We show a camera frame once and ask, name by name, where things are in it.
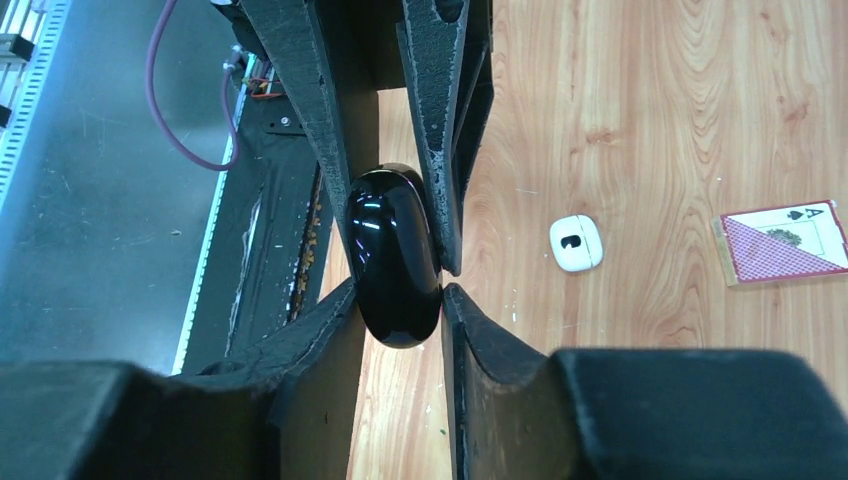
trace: black egg-shaped object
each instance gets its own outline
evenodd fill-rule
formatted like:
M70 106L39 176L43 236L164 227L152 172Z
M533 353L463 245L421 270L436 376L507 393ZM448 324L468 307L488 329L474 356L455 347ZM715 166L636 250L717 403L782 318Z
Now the black egg-shaped object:
M345 212L359 311L371 334L395 348L420 344L439 322L441 266L423 191L411 168L382 165L353 182Z

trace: gray floor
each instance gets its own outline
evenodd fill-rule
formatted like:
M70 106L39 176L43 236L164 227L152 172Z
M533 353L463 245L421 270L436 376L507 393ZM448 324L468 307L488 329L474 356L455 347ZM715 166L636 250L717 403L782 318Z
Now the gray floor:
M183 159L150 119L144 55L162 3L70 4L0 210L0 361L171 371L217 175ZM157 64L175 133L216 162L233 41L208 2L179 2Z

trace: wooden table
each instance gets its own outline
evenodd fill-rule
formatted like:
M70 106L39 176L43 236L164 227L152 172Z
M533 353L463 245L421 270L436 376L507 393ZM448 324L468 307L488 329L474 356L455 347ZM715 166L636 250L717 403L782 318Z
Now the wooden table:
M846 25L840 0L495 0L496 98L458 281L545 353L788 350L848 406L848 279L728 289L710 230L720 213L827 198L848 218ZM417 164L405 91L381 110L382 161ZM576 213L606 255L572 275L547 232ZM348 276L331 248L325 289ZM406 351L366 340L349 477L450 478L447 428L438 335Z

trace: black metal frame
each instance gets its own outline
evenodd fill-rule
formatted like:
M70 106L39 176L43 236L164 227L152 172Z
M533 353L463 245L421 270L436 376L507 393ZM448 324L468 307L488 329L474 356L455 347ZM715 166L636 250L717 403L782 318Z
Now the black metal frame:
M439 258L459 275L462 202L494 99L491 0L241 0L240 8L280 72L340 224L353 179L379 159L377 90L407 87Z
M287 98L248 97L240 124L241 158L221 191L186 373L273 333L315 305L321 289L332 217L294 108Z

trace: purple cable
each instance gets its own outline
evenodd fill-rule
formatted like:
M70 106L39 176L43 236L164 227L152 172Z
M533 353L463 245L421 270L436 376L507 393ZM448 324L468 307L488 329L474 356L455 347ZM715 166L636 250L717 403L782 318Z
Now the purple cable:
M235 119L233 118L233 112L230 110L230 102L227 98L227 89L230 88L230 77L232 76L233 69L225 68L224 79L221 82L221 107L223 108L224 115L226 115L227 127L229 128L230 138L233 143L230 161L227 163L219 164L209 162L200 158L191 150L186 148L186 146L177 139L174 132L168 128L168 125L165 123L165 119L162 117L162 112L159 110L159 104L156 102L156 93L153 89L153 71L156 65L156 53L159 51L159 43L162 41L162 34L165 32L165 26L168 25L168 20L170 20L171 13L173 13L176 5L177 0L166 0L165 8L162 9L162 14L159 15L159 20L156 22L156 27L153 29L153 36L150 38L150 45L147 48L147 61L145 63L144 72L144 90L147 94L147 105L150 107L150 113L153 114L153 120L177 151L203 168L216 172L224 172L233 168L233 166L235 166L238 162L239 157L238 134L236 133ZM235 63L234 58L239 58L236 56L237 53L238 52L234 51L234 53L230 56L230 65Z

